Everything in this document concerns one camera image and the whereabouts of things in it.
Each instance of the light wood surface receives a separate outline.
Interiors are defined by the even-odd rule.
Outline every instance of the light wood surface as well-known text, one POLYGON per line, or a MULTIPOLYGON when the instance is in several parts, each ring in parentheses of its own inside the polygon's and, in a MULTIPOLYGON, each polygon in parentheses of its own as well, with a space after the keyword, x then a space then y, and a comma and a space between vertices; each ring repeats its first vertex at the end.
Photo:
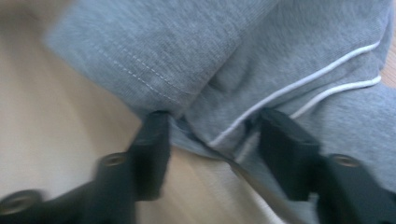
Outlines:
MULTIPOLYGON (((98 158, 125 150, 140 124, 42 45, 50 22, 43 26, 36 9, 0 12, 0 198, 21 189, 56 197, 91 179, 98 158)), ((383 71, 394 87, 395 52, 394 43, 383 71)), ((275 222, 226 164, 176 148, 163 193, 139 204, 141 223, 275 222)))

